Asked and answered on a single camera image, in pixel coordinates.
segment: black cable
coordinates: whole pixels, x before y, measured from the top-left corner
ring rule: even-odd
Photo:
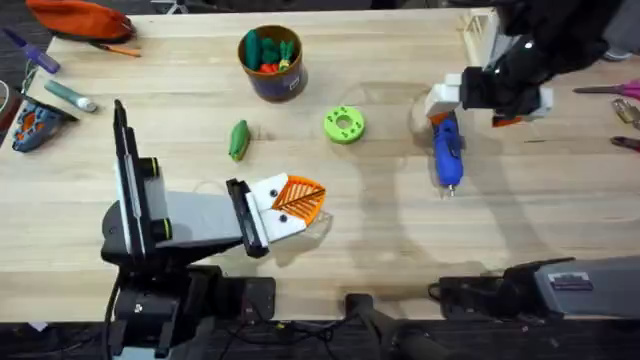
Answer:
[[[336,321],[332,325],[327,326],[326,328],[318,330],[318,331],[309,331],[309,330],[302,331],[301,329],[298,328],[298,329],[296,329],[296,331],[303,332],[304,335],[302,335],[302,336],[300,336],[300,337],[298,337],[296,339],[288,340],[288,341],[263,341],[263,340],[248,339],[248,338],[239,336],[239,334],[237,332],[233,332],[233,331],[229,330],[228,328],[227,328],[227,332],[231,336],[237,338],[238,340],[240,340],[240,341],[242,341],[242,342],[244,342],[246,344],[250,344],[250,345],[282,345],[282,346],[289,346],[289,345],[295,345],[295,344],[297,344],[297,343],[299,343],[301,341],[304,341],[304,340],[307,340],[307,339],[310,339],[310,338],[313,338],[313,337],[322,340],[322,339],[326,338],[326,336],[327,336],[327,335],[324,335],[325,337],[323,337],[323,334],[325,332],[335,330],[335,329],[341,327],[342,325],[350,322],[351,320],[355,319],[356,317],[357,317],[357,314],[352,314],[352,315],[347,316],[342,320]]]
[[[236,331],[236,333],[241,333],[242,330],[244,330],[247,327],[247,324],[242,324],[240,325],[240,327],[238,328],[238,330]],[[223,360],[225,355],[227,355],[227,352],[229,352],[229,349],[231,348],[231,344],[233,344],[233,341],[236,338],[233,336],[229,336],[229,340],[227,341],[227,344],[224,346],[224,350],[222,350],[222,352],[220,353],[220,356],[218,357],[218,360]]]
[[[8,358],[10,359],[38,359],[38,358],[43,358],[46,356],[53,356],[53,355],[63,355],[64,353],[67,353],[71,350],[75,350],[78,349],[84,345],[87,345],[89,343],[92,343],[95,340],[95,337],[91,337],[89,339],[85,339],[81,342],[78,342],[76,344],[73,345],[69,345],[65,348],[60,348],[60,349],[56,349],[56,350],[51,350],[51,351],[44,351],[44,352],[33,352],[33,353],[18,353],[18,354],[11,354],[8,355]]]
[[[102,358],[104,360],[111,360],[111,349],[109,348],[109,329],[111,327],[111,315],[113,314],[113,306],[116,302],[116,296],[118,295],[118,288],[122,280],[122,271],[118,271],[115,281],[113,282],[113,288],[111,289],[111,295],[109,295],[109,301],[107,302],[107,308],[104,313],[104,323],[102,329]]]
[[[436,295],[433,291],[434,290],[438,290],[438,294]],[[429,286],[427,287],[427,293],[429,294],[429,297],[435,301],[440,301],[440,284],[438,283],[433,283],[433,284],[429,284]]]
[[[327,350],[327,354],[329,354],[329,357],[331,358],[331,360],[340,360],[340,358],[338,358],[336,356],[336,354],[333,353],[333,351],[331,350],[331,348],[329,347],[329,342],[328,341],[323,341],[324,344],[324,348]]]

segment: green plastic piece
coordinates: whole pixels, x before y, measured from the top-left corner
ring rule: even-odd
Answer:
[[[293,56],[293,40],[287,42],[280,42],[280,60],[291,61]]]
[[[231,131],[231,144],[229,145],[229,156],[233,161],[240,161],[249,148],[251,133],[247,120],[240,120]]]
[[[260,69],[260,38],[255,30],[249,30],[244,40],[244,64],[253,71]]]
[[[262,63],[277,64],[280,61],[280,53],[272,38],[262,39]]]
[[[350,144],[364,134],[365,121],[362,114],[350,106],[333,108],[324,117],[324,132],[331,141]]]
[[[278,65],[278,72],[285,71],[291,66],[291,57],[293,56],[293,41],[288,43],[280,42],[280,63]]]

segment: marker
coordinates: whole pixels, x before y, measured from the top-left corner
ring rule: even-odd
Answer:
[[[43,69],[47,70],[47,72],[55,74],[60,70],[60,64],[53,60],[51,56],[45,54],[34,45],[27,43],[26,40],[18,36],[18,34],[13,31],[7,28],[2,28],[2,31],[4,31],[5,35],[7,35],[9,39],[11,39],[11,41],[13,41],[13,43],[16,44],[29,59],[31,59],[31,61],[40,65]]]

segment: floor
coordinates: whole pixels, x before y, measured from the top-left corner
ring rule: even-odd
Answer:
[[[367,9],[371,0],[219,0],[237,11],[282,9],[334,10]],[[397,0],[403,7],[422,7],[442,0]],[[94,0],[126,14],[152,14],[148,0]],[[27,41],[43,49],[51,37],[31,16],[24,0],[0,1],[0,24],[12,28]],[[20,87],[24,78],[24,57],[0,36],[0,79]],[[564,321],[544,326],[522,323],[420,322],[443,346],[467,349],[482,359],[640,359],[640,322],[637,321]],[[53,324],[42,333],[26,324],[0,325],[0,358],[8,359],[97,359],[100,324]],[[248,338],[268,339],[273,325],[251,327],[243,331]],[[212,335],[207,358],[220,359],[229,341],[226,331]],[[333,360],[374,359],[365,329],[358,324],[345,325],[334,333],[330,348]],[[309,339],[295,347],[257,346],[234,342],[226,354],[233,359],[331,359],[322,342]],[[431,359],[425,354],[425,360]]]

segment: glue stick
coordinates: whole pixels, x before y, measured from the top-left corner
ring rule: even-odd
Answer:
[[[80,95],[77,92],[53,80],[47,81],[47,83],[44,85],[44,88],[49,90],[49,92],[58,96],[59,98],[70,102],[80,110],[86,112],[94,112],[98,109],[98,106],[88,97]]]

